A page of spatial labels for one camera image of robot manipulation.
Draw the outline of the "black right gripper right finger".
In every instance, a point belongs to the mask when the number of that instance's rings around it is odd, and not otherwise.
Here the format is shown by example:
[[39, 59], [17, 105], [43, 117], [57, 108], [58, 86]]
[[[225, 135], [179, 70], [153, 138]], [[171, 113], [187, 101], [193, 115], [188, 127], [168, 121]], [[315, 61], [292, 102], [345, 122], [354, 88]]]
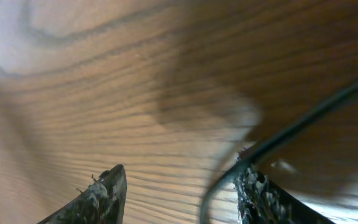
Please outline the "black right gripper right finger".
[[234, 178], [241, 224], [334, 224], [249, 165]]

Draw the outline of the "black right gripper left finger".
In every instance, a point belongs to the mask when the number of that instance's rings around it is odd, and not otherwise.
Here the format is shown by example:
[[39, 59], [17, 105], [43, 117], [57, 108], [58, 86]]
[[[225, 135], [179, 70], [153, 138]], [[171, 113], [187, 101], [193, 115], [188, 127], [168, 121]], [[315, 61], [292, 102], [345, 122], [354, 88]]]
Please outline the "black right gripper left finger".
[[127, 193], [124, 166], [102, 172], [99, 179], [39, 224], [122, 224]]

